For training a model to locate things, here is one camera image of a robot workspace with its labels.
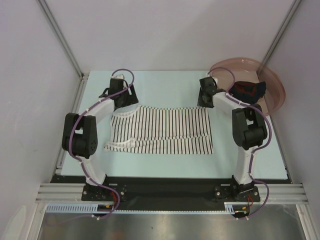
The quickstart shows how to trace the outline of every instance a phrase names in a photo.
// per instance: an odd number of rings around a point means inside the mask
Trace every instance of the aluminum frame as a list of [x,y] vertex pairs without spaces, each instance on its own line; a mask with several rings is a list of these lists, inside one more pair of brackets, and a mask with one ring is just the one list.
[[[74,97],[74,102],[71,111],[77,112],[79,105],[84,93],[85,85],[88,80],[88,74],[83,74],[79,64],[77,63],[74,54],[72,53],[70,46],[68,45],[62,31],[60,30],[57,21],[55,20],[46,0],[36,0],[41,8],[44,16],[46,17],[48,24],[50,25],[52,31],[56,35],[62,49],[64,50],[66,57],[70,60],[73,69],[81,77],[76,95]],[[278,46],[281,38],[283,37],[286,29],[288,28],[290,22],[292,21],[295,13],[298,11],[299,6],[303,0],[294,0],[289,9],[287,15],[285,16],[279,31],[277,32],[271,46],[269,47],[266,55],[263,58],[262,63],[266,65],[271,56],[273,55],[276,47]],[[61,172],[61,167],[63,165],[63,159],[65,157],[65,152],[60,149],[58,156],[56,158],[56,173]],[[28,236],[24,239],[35,240],[38,238],[41,224],[44,218],[45,210],[48,203],[83,203],[81,201],[81,195],[84,183],[44,183],[40,186],[39,193],[35,200],[36,209],[33,216],[33,221],[30,225]],[[295,204],[300,216],[300,220],[303,226],[304,233],[307,240],[320,239],[319,231],[314,224],[314,219],[310,210],[310,205],[304,191],[302,184],[269,184],[270,187],[270,197],[267,204]],[[266,197],[266,189],[263,185],[258,185],[261,200],[263,201]]]

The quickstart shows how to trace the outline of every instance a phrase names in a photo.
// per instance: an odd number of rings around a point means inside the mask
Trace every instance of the stainless steel floor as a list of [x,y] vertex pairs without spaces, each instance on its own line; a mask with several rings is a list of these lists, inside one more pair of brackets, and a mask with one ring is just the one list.
[[[46,215],[55,224],[74,214]],[[249,220],[231,215],[113,214],[42,224],[38,240],[304,240],[294,205],[267,205]]]

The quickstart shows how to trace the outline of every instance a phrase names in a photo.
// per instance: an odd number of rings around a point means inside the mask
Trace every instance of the white wall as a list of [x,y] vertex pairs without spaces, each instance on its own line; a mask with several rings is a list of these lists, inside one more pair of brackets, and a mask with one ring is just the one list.
[[79,79],[35,0],[2,0],[0,30],[1,238],[50,178]]
[[303,183],[320,223],[320,1],[306,0],[286,32],[269,67],[286,90],[274,114],[292,178]]
[[81,69],[261,61],[293,0],[47,0]]

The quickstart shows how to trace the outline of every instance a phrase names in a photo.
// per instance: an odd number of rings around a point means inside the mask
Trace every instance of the striped shirt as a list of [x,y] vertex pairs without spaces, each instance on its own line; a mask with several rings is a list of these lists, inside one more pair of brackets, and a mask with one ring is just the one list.
[[138,106],[114,113],[105,151],[137,154],[212,154],[208,109]]

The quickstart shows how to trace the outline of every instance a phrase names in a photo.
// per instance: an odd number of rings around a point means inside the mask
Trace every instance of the red bowl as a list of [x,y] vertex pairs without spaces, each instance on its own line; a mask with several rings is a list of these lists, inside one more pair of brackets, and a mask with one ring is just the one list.
[[[229,58],[213,65],[210,70],[216,67],[224,67],[231,70],[235,75],[235,81],[265,82],[266,92],[263,98],[257,103],[261,105],[262,112],[268,116],[277,111],[285,102],[286,91],[279,77],[268,67],[254,59],[246,57]],[[232,75],[223,70],[216,69],[210,74],[218,79],[218,87],[227,89],[233,82]]]

